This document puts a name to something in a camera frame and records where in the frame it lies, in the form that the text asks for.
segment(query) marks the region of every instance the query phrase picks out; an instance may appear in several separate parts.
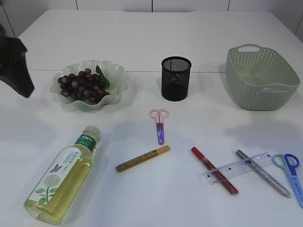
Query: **plastic basket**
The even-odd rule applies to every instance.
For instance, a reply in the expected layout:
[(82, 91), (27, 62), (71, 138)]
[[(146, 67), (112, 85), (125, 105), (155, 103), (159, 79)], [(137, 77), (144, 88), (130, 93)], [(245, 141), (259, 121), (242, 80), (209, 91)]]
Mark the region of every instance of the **plastic basket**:
[[(243, 52), (243, 47), (258, 50)], [(300, 85), (297, 74), (279, 53), (254, 44), (228, 51), (226, 77), (233, 98), (247, 110), (279, 109)]]

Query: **black object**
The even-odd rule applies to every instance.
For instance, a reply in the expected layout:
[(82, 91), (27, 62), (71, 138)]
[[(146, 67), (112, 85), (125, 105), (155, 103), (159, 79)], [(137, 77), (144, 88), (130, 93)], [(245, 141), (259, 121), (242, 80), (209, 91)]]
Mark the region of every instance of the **black object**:
[(162, 96), (170, 101), (181, 101), (187, 97), (191, 62), (174, 56), (162, 61)]
[(0, 80), (28, 98), (35, 88), (27, 70), (26, 52), (20, 39), (0, 35)]

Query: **gold marker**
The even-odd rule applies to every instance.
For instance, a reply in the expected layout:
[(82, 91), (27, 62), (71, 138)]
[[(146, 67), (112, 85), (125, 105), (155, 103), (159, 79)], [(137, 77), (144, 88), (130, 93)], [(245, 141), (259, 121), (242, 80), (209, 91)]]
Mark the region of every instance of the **gold marker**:
[(124, 163), (116, 166), (115, 167), (116, 172), (120, 173), (120, 172), (122, 172), (122, 171), (124, 171), (126, 169), (129, 169), (129, 168), (131, 168), (133, 166), (136, 166), (136, 165), (138, 165), (138, 164), (140, 164), (142, 162), (145, 162), (145, 161), (147, 161), (147, 160), (149, 160), (149, 159), (151, 159), (153, 157), (156, 157), (156, 156), (158, 156), (160, 154), (163, 154), (164, 152), (169, 151), (169, 150), (170, 150), (170, 147), (168, 145), (166, 145), (166, 146), (164, 146), (162, 148), (150, 151), (150, 152), (148, 152), (148, 153), (146, 153), (144, 155), (135, 157), (132, 160), (129, 160), (127, 162), (124, 162)]

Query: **ruler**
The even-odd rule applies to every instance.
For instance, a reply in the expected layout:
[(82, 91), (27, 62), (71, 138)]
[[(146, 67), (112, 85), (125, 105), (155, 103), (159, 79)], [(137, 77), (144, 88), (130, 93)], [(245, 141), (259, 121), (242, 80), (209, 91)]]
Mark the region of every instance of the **ruler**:
[(219, 183), (220, 180), (214, 174), (214, 171), (220, 171), (226, 179), (230, 179), (245, 173), (252, 171), (251, 167), (248, 165), (251, 160), (256, 162), (259, 166), (265, 167), (272, 164), (272, 157), (269, 153), (262, 153), (259, 155), (255, 155), (238, 162), (234, 162), (220, 168), (216, 168), (201, 174), (198, 174), (198, 178), (207, 179), (210, 184)]

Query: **scissors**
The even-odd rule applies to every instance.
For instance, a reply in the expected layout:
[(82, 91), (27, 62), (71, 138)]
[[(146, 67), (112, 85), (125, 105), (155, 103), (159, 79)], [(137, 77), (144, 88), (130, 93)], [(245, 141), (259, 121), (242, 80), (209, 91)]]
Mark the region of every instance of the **scissors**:
[(164, 119), (169, 117), (169, 112), (166, 109), (153, 109), (150, 112), (150, 117), (155, 119), (156, 126), (157, 126), (157, 136), (158, 136), (158, 143), (160, 145), (164, 144)]
[[(276, 157), (280, 157), (282, 159), (282, 164), (278, 164), (275, 160)], [(289, 163), (288, 157), (292, 157), (294, 160), (296, 160), (296, 164), (292, 165)], [(292, 155), (292, 154), (285, 154), (285, 155), (281, 155), (281, 154), (277, 154), (277, 155), (273, 155), (273, 163), (275, 164), (275, 166), (281, 168), (284, 170), (284, 172), (287, 175), (288, 181), (294, 191), (294, 194), (299, 202), (299, 205), (301, 208), (303, 208), (303, 191), (302, 191), (302, 186), (299, 182), (297, 173), (295, 171), (295, 169), (299, 166), (300, 162), (299, 159)]]

